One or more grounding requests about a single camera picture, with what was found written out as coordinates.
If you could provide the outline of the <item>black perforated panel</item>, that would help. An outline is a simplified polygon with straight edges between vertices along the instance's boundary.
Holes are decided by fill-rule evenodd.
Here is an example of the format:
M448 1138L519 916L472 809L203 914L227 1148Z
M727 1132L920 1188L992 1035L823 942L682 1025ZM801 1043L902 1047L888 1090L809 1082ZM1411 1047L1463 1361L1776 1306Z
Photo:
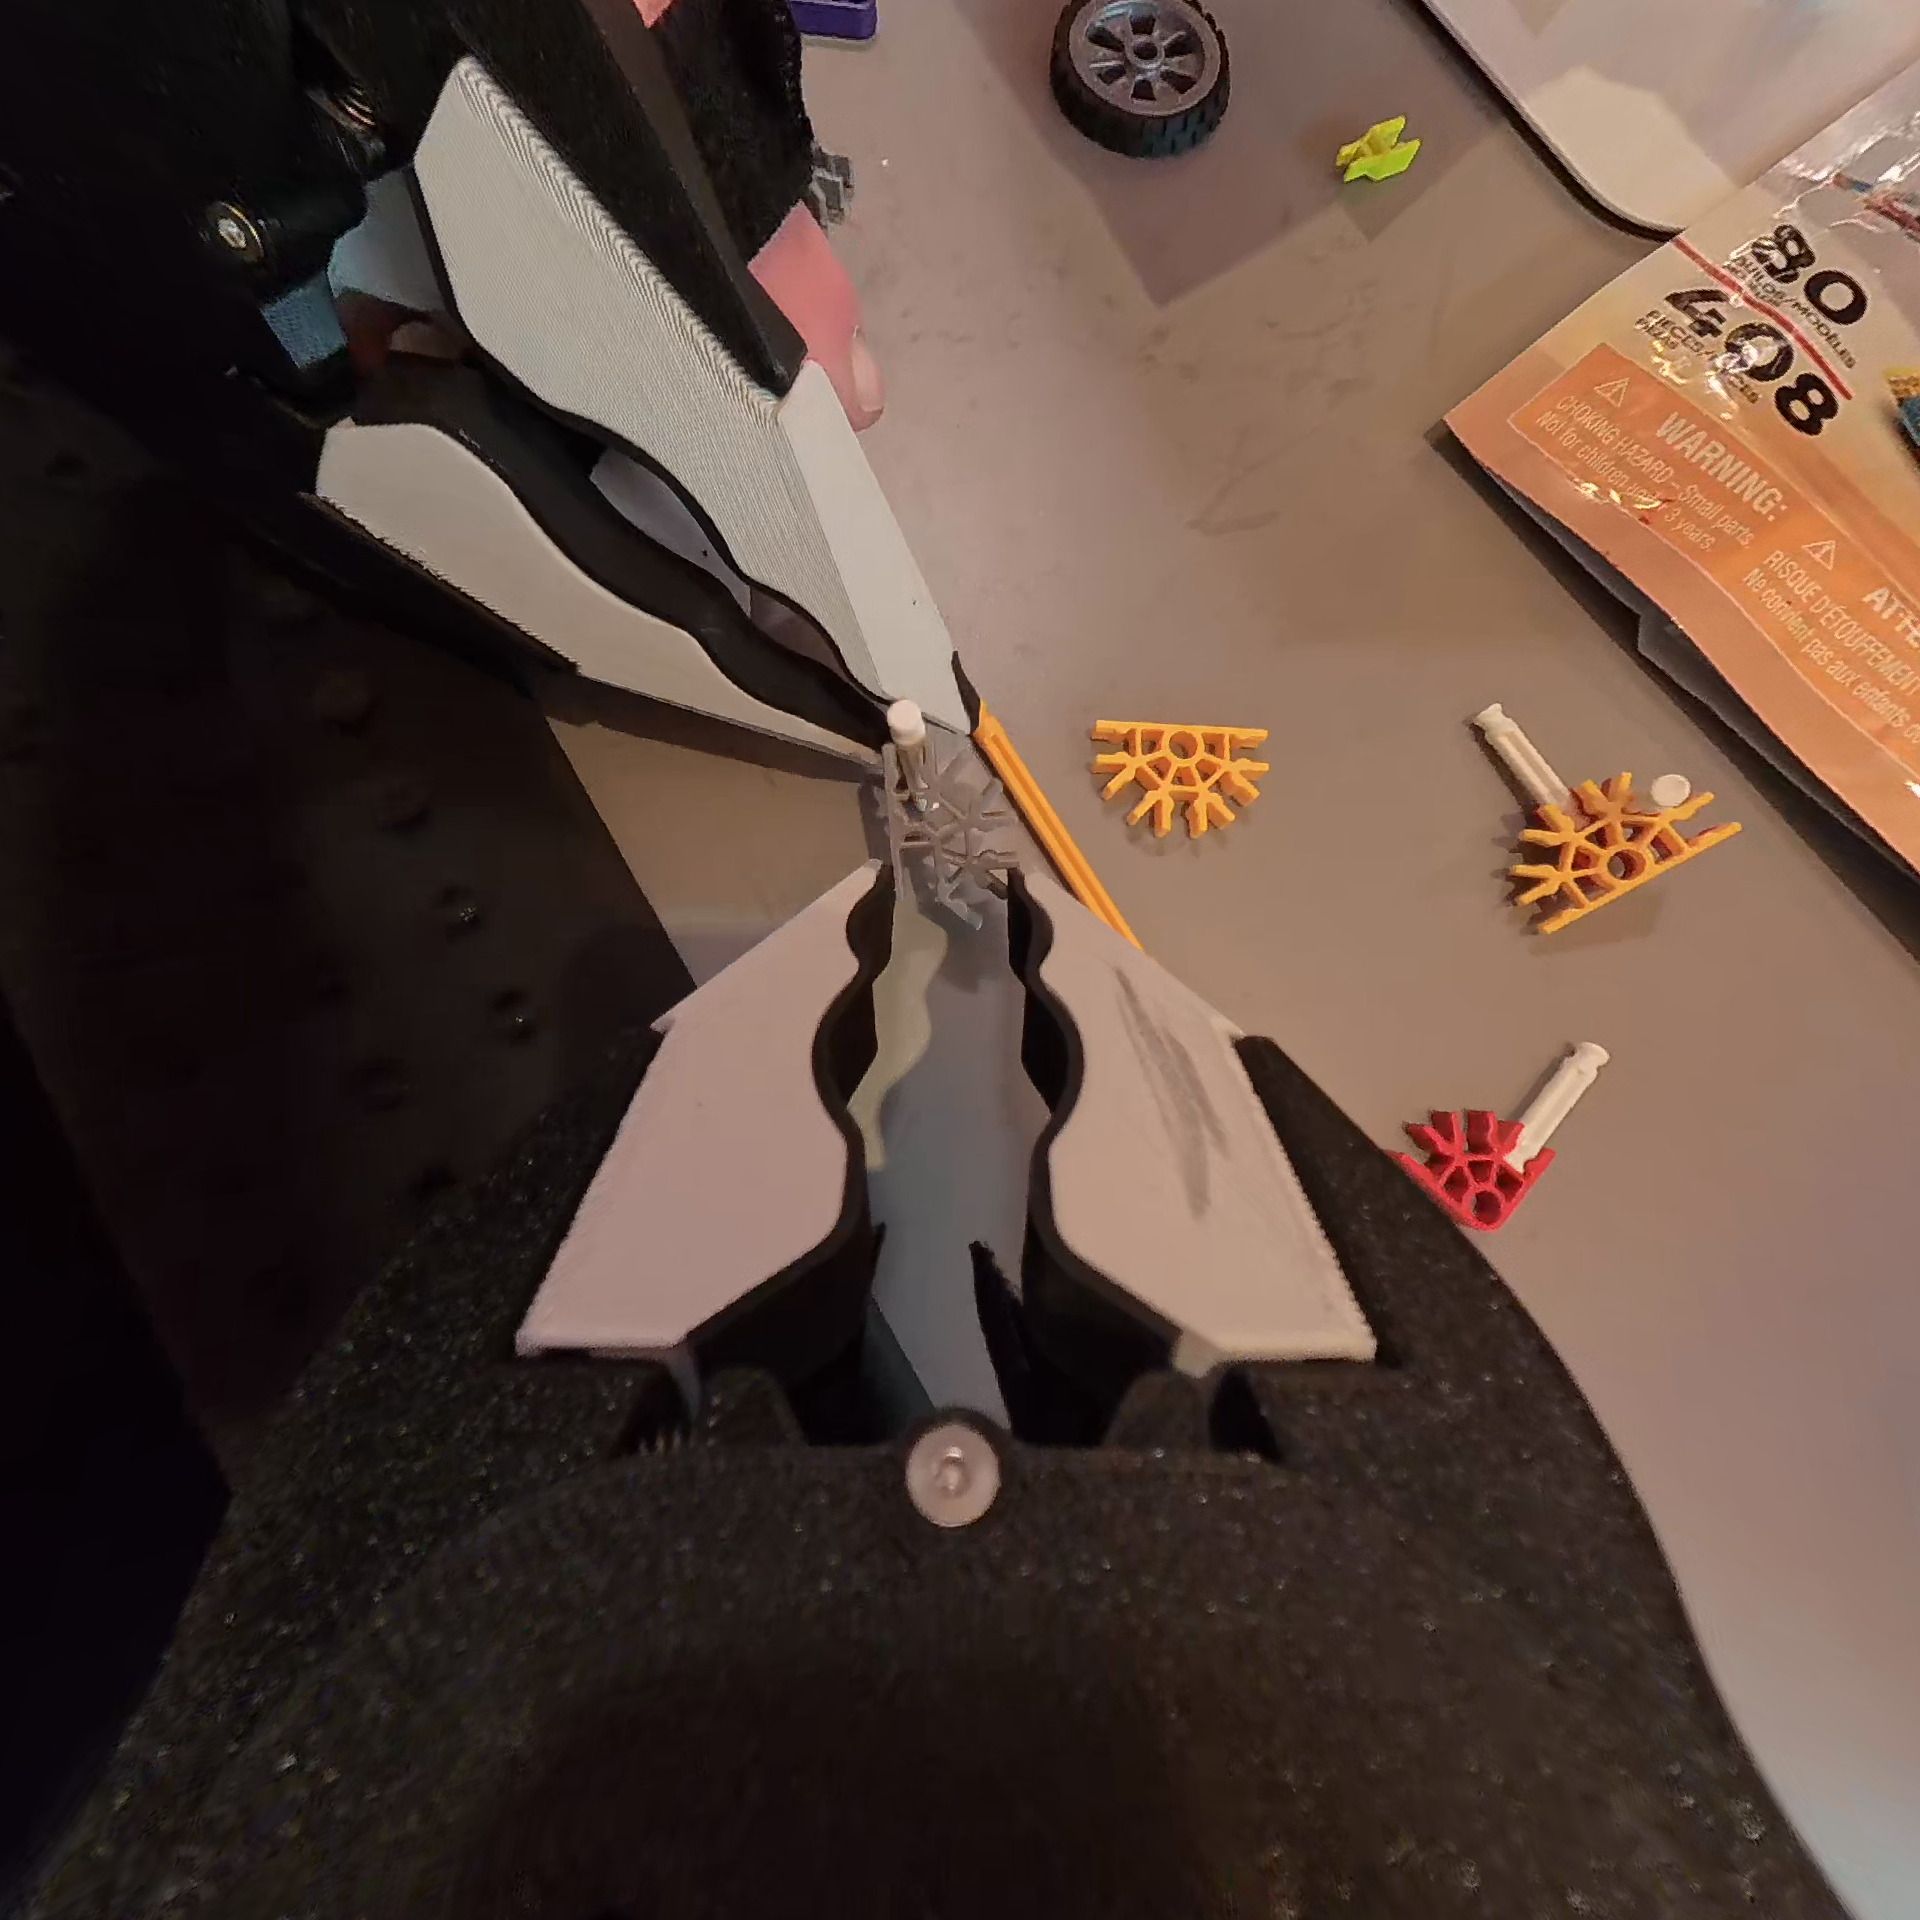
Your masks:
M5 1906L256 1428L693 978L531 695L5 349Z

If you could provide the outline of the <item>red fan connector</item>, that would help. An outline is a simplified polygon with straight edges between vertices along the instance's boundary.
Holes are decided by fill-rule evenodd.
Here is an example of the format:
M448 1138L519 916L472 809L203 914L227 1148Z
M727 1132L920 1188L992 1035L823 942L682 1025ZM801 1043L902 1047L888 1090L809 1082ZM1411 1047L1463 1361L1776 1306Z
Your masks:
M1432 1110L1406 1123L1403 1134L1414 1153L1397 1154L1397 1163L1470 1233L1499 1233L1554 1163L1547 1146L1514 1158L1522 1123L1493 1110Z

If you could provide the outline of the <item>yellow fan connector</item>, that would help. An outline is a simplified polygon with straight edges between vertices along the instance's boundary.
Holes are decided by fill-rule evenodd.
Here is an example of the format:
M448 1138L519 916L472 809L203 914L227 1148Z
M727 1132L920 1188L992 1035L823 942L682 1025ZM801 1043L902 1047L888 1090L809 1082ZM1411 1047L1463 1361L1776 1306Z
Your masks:
M1090 773L1103 802L1126 802L1125 822L1167 837L1229 828L1258 802L1267 763L1258 727L1094 723Z
M1710 802L1712 790L1656 802L1630 773L1586 779L1559 802L1537 802L1503 870L1512 906L1531 911L1531 929L1543 937L1586 922L1739 837L1739 822L1689 830Z

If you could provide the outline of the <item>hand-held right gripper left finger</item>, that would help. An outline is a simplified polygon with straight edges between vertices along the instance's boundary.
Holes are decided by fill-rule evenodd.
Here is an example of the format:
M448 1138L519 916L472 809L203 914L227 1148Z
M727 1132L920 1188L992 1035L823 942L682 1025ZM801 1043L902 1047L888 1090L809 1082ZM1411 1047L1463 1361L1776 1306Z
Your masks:
M517 1354L840 1358L877 1260L851 1093L888 870L854 867L653 1025L655 1051Z

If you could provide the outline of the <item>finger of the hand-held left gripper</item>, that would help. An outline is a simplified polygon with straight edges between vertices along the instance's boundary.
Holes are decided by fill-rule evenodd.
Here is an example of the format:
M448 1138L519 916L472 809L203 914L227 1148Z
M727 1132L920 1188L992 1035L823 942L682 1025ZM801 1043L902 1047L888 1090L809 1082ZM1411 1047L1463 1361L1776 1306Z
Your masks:
M539 643L585 682L843 756L885 743L885 706L759 636L734 599L680 558L560 493L560 524L613 559L602 583L569 555L477 450L432 423L337 423L320 500L464 601Z
M755 385L471 58L414 171L474 342L675 481L736 571L810 617L882 698L966 732L953 641L827 373L803 362L783 395Z

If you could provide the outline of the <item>long yellow rod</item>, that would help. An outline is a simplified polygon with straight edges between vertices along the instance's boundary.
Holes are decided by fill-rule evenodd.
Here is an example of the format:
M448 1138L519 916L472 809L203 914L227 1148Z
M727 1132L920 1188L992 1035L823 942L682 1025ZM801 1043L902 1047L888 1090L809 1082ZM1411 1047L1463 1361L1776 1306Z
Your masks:
M1099 882L1080 849L1071 841L1071 835L1062 825L1058 811L1025 767L1013 738L1006 734L1002 723L985 703L977 708L971 738L983 758L990 763L999 789L1013 802L1023 830L1037 843L1066 894L1096 922L1103 922L1126 945L1138 948L1139 942L1118 909L1112 895Z

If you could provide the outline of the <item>orange toy set bag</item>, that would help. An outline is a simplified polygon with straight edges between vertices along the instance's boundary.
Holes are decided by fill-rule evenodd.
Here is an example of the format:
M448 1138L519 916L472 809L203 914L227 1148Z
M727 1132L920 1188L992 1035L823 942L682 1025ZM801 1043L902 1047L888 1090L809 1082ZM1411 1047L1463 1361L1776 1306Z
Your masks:
M1451 437L1917 861L1917 69L1605 283Z

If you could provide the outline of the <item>person's left hand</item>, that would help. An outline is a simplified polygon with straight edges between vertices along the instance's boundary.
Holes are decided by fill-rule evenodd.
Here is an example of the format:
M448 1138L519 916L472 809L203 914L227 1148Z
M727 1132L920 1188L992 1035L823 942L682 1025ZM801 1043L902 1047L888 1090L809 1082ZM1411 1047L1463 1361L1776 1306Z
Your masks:
M824 228L797 202L752 258L759 289L797 331L859 434L877 423L885 386L857 309L857 293Z

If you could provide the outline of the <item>white rounded board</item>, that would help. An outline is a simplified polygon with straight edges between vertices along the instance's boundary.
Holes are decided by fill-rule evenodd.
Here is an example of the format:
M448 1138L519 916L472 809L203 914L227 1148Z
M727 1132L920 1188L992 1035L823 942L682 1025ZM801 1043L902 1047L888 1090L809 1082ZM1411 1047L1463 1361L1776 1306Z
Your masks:
M1915 67L1915 3L1426 3L1577 187L1678 234Z

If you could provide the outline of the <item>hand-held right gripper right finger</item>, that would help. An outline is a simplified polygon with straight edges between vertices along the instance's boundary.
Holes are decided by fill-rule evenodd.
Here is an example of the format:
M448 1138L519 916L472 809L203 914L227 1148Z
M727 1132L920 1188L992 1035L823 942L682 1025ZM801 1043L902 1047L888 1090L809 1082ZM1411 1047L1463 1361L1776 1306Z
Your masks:
M1013 877L1006 925L1046 1109L1018 1282L1039 1354L1074 1381L1373 1361L1240 1029L1055 879Z

